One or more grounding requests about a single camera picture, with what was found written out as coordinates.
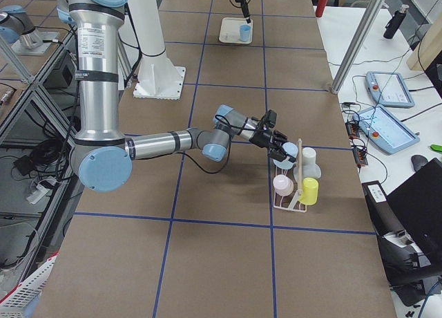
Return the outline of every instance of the white tray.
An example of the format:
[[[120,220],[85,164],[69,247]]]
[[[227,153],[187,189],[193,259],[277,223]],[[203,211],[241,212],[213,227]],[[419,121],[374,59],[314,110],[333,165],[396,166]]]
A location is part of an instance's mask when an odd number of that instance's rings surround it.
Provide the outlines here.
[[[222,19],[220,38],[226,44],[250,44],[253,37],[253,20],[250,22],[250,38],[248,41],[240,41],[240,26],[247,24],[245,19],[237,17],[225,17]]]

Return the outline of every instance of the white basket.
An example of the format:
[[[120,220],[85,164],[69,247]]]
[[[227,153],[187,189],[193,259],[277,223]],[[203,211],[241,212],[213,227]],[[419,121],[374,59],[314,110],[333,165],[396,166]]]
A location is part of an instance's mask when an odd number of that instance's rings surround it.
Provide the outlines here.
[[[0,318],[28,318],[24,310],[43,290],[56,258],[57,254],[49,257],[25,281],[19,283],[16,288],[0,300]]]

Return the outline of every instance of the table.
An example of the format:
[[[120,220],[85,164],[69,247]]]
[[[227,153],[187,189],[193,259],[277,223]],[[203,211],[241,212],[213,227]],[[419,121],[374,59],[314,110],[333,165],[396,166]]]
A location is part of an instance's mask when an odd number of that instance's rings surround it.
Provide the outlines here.
[[[182,96],[127,91],[121,128],[209,128],[220,104],[273,109],[278,130],[316,147],[317,205],[273,210],[266,153],[239,140],[216,176],[177,155],[136,161],[122,188],[84,192],[34,317],[395,317],[311,1],[249,7],[253,43],[233,46],[218,41],[221,19],[240,17],[227,0],[163,0]]]
[[[318,25],[323,37],[325,50],[327,51],[327,59],[329,61],[332,75],[335,75],[338,70],[338,66],[334,64],[339,64],[342,61],[364,10],[365,9],[362,8],[326,7],[323,17],[318,19]],[[361,65],[353,65],[342,89],[338,93],[340,102],[356,101],[356,94],[352,84],[352,77],[355,75],[365,75],[367,71],[397,71],[398,73],[401,73],[404,78],[407,78],[422,73],[421,71],[411,71],[407,67],[406,61],[410,56],[411,51],[409,50],[406,52],[409,46],[405,37],[399,31],[395,34],[393,39],[383,38],[385,24],[390,19],[391,15],[388,10],[382,9],[379,12],[361,50],[359,51],[355,64],[374,59],[388,61],[395,57],[401,57],[404,54],[405,56],[402,60],[399,58],[390,62],[370,62]],[[431,81],[426,75],[419,75],[415,78],[407,79],[405,82],[409,89],[432,86]],[[365,78],[355,77],[355,84],[358,101],[374,105],[374,102],[367,92]],[[412,93],[412,97],[416,102],[415,107],[411,109],[389,108],[389,111],[391,111],[398,119],[402,120],[441,102],[441,97],[435,89],[414,92]],[[405,124],[414,132],[420,133],[419,137],[421,141],[418,144],[390,156],[378,150],[374,145],[369,144],[369,152],[373,156],[382,160],[387,166],[388,177],[383,183],[383,189],[387,194],[396,189],[414,173],[410,160],[411,156],[414,154],[421,154],[428,160],[441,157],[441,154],[432,151],[429,148],[429,145],[442,142],[440,134],[442,130],[442,106],[419,115],[418,117],[407,121]],[[382,182],[385,178],[385,170],[382,164],[371,156],[368,156],[367,159],[369,162],[368,167],[363,167],[360,172],[361,182],[365,183],[373,180],[379,180]],[[398,317],[401,317],[402,314],[405,315],[409,311],[409,308],[402,305],[400,299],[394,293],[393,297]],[[423,317],[439,317],[441,308],[442,297],[432,297],[429,301],[428,307],[425,308],[425,314]]]

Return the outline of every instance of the blue cup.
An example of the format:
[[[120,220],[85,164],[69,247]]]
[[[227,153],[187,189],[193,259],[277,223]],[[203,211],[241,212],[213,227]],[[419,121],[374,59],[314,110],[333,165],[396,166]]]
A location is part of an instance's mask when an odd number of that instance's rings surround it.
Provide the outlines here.
[[[242,24],[240,26],[240,41],[249,41],[250,40],[250,31],[251,31],[251,26],[247,25],[247,24]]]

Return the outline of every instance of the label sticker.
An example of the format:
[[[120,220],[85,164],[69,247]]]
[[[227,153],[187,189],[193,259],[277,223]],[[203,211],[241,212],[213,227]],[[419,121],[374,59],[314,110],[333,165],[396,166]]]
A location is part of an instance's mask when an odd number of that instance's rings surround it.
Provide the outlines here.
[[[368,189],[372,193],[372,196],[373,196],[374,201],[376,203],[381,203],[381,202],[386,202],[387,201],[384,193],[381,190],[381,187],[379,187],[378,185],[369,185]]]
[[[104,30],[96,28],[79,28],[79,57],[104,58]]]

